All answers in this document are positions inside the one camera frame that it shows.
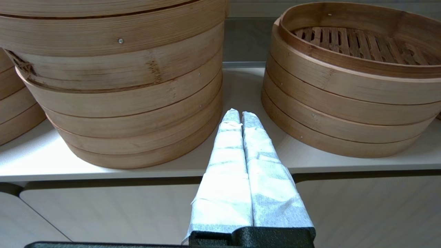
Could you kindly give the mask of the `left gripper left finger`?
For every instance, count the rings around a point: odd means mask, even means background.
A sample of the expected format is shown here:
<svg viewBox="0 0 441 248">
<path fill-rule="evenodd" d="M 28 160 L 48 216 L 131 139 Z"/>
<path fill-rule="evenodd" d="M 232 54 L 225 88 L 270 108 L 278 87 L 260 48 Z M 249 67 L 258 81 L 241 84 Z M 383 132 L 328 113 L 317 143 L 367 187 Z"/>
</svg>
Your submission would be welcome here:
<svg viewBox="0 0 441 248">
<path fill-rule="evenodd" d="M 232 233 L 253 224 L 242 123 L 235 109 L 228 110 L 219 124 L 211 158 L 191 206 L 183 243 L 189 243 L 194 231 Z"/>
</svg>

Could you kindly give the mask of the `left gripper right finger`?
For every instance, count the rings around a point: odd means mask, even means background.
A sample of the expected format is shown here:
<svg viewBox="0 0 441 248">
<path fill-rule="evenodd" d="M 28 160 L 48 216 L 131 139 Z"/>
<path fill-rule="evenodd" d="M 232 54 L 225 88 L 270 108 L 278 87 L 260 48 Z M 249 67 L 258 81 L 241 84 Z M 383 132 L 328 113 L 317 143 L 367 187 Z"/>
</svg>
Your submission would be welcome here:
<svg viewBox="0 0 441 248">
<path fill-rule="evenodd" d="M 243 112 L 243 140 L 256 227 L 314 227 L 293 176 L 280 161 L 258 116 Z"/>
</svg>

